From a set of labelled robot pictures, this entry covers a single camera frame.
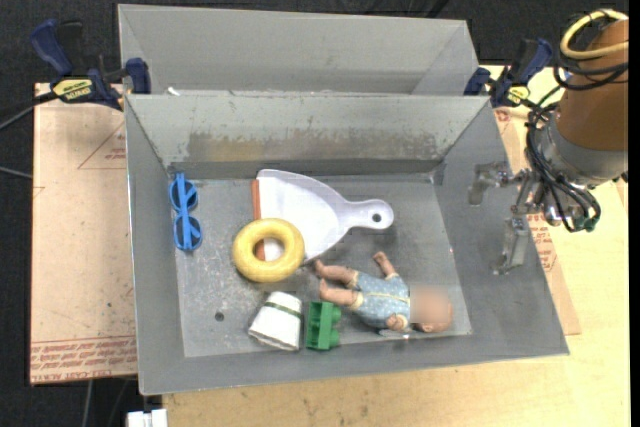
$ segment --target cable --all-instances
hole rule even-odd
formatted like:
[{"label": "cable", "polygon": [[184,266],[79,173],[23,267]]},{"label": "cable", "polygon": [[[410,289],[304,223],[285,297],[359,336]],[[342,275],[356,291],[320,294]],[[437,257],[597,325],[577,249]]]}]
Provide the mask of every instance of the cable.
[{"label": "cable", "polygon": [[[564,227],[569,232],[574,233],[577,231],[582,231],[584,229],[592,229],[600,219],[602,210],[598,201],[589,191],[582,190],[577,186],[569,183],[562,174],[556,173],[552,169],[549,162],[547,162],[547,160],[544,158],[544,156],[540,154],[540,150],[538,149],[538,145],[536,144],[536,133],[542,129],[538,128],[538,123],[544,119],[545,114],[550,114],[555,111],[557,105],[557,103],[553,103],[548,105],[547,107],[540,108],[537,112],[532,111],[529,113],[525,154],[527,155],[527,159],[529,160],[531,167],[540,176],[541,182],[545,189],[551,192],[553,200],[556,204],[556,209],[562,219]],[[572,226],[571,224],[569,224],[562,207],[562,201],[560,200],[558,191],[563,192],[568,197],[573,199],[582,209],[586,220],[584,220],[580,226]],[[590,209],[594,211],[594,214],[589,217]]]},{"label": "cable", "polygon": [[87,385],[87,397],[84,401],[84,413],[82,414],[81,427],[88,427],[89,425],[89,407],[91,406],[91,396],[93,395],[93,379],[89,380]]},{"label": "cable", "polygon": [[0,166],[0,173],[6,173],[8,175],[18,176],[20,178],[27,178],[28,180],[33,180],[33,176],[28,173],[23,173],[22,171],[17,171],[15,169],[9,169],[8,167]]},{"label": "cable", "polygon": [[122,397],[124,397],[124,392],[127,390],[127,386],[131,382],[130,379],[125,379],[122,388],[120,389],[120,393],[118,393],[118,397],[113,404],[113,408],[111,409],[111,413],[109,414],[109,421],[107,422],[107,427],[113,427],[113,422],[116,419],[116,415],[118,414],[118,408],[120,407],[120,402],[122,402]]},{"label": "cable", "polygon": [[575,22],[567,31],[564,33],[562,40],[560,41],[560,52],[567,56],[570,59],[575,59],[577,61],[584,59],[597,59],[598,57],[604,57],[607,55],[611,55],[615,52],[619,52],[621,50],[629,49],[629,42],[624,41],[622,43],[616,43],[614,45],[610,45],[608,47],[595,48],[592,50],[574,50],[569,47],[569,44],[573,37],[581,31],[589,22],[597,20],[598,18],[608,17],[612,20],[628,20],[629,17],[624,13],[620,13],[618,11],[614,11],[613,9],[599,9],[598,11],[593,11],[586,16],[580,18],[577,22]]}]

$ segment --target white dustpan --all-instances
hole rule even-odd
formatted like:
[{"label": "white dustpan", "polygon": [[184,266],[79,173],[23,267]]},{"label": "white dustpan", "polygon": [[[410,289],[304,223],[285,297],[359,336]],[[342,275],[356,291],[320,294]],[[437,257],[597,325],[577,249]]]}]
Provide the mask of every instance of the white dustpan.
[{"label": "white dustpan", "polygon": [[[258,173],[260,217],[276,217],[302,233],[305,259],[335,246],[355,227],[384,230],[393,223],[393,210],[381,199],[352,202],[328,185],[308,176],[263,169]],[[265,260],[282,253],[274,240],[265,240]]]}]

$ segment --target toy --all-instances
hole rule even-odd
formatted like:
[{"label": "toy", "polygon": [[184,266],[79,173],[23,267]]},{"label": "toy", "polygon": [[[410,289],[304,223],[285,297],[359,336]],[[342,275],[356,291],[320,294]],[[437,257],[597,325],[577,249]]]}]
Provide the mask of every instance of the toy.
[{"label": "toy", "polygon": [[193,182],[186,180],[184,173],[176,173],[169,185],[171,206],[177,212],[173,219],[173,241],[182,251],[193,251],[202,244],[202,231],[198,220],[189,215],[198,204],[198,191]]},{"label": "toy", "polygon": [[[277,260],[259,260],[256,244],[265,237],[282,242],[284,252]],[[247,224],[233,241],[233,263],[238,272],[251,281],[274,283],[290,276],[304,258],[304,240],[300,231],[283,219],[259,219]]]},{"label": "toy", "polygon": [[[263,169],[257,181],[252,188],[254,210],[261,217],[293,223],[302,233],[306,260],[335,246],[351,228],[384,230],[393,224],[393,210],[381,199],[347,201],[318,180],[275,169]],[[265,260],[274,260],[279,253],[278,244],[265,241]]]},{"label": "toy", "polygon": [[302,301],[284,292],[272,292],[249,328],[249,335],[285,351],[300,349]]},{"label": "toy", "polygon": [[[361,320],[376,329],[410,331],[412,326],[425,333],[446,331],[451,325],[453,308],[442,291],[420,287],[409,300],[409,287],[398,275],[383,252],[373,256],[385,275],[375,278],[364,272],[338,265],[315,262],[320,282],[320,298],[346,306]],[[329,288],[326,279],[342,283],[345,289]]]},{"label": "toy", "polygon": [[307,349],[328,351],[340,343],[334,325],[342,317],[340,308],[328,302],[311,301],[307,315],[305,344]]}]

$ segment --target cardboard sheet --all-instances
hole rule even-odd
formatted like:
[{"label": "cardboard sheet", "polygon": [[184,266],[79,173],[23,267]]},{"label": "cardboard sheet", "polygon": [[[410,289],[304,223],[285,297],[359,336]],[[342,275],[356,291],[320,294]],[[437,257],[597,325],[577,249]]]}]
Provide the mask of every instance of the cardboard sheet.
[{"label": "cardboard sheet", "polygon": [[135,374],[124,119],[36,109],[30,382]]}]

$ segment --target blue clamp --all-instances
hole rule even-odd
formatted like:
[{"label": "blue clamp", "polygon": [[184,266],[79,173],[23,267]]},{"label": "blue clamp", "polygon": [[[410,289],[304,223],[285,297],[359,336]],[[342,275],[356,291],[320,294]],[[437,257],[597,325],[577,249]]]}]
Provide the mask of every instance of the blue clamp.
[{"label": "blue clamp", "polygon": [[190,180],[186,180],[184,173],[176,173],[175,179],[169,185],[169,199],[176,211],[173,220],[173,241],[182,251],[193,251],[202,244],[202,230],[200,222],[189,215],[198,204],[198,191]]},{"label": "blue clamp", "polygon": [[[51,98],[66,103],[97,103],[120,110],[122,104],[118,100],[122,95],[111,87],[111,82],[126,76],[131,77],[134,93],[151,92],[147,65],[142,59],[129,59],[123,69],[105,73],[101,58],[84,56],[79,21],[59,25],[54,19],[45,20],[33,30],[29,40],[38,56],[58,74],[49,85]],[[86,65],[87,60],[91,60],[93,67]]]},{"label": "blue clamp", "polygon": [[467,86],[464,88],[464,96],[478,96],[482,88],[489,82],[491,77],[491,72],[486,68],[478,68],[471,78],[469,82],[467,82]]},{"label": "blue clamp", "polygon": [[529,81],[549,64],[553,49],[548,41],[523,39],[511,65],[505,66],[491,92],[493,107],[515,107],[529,96]]}]

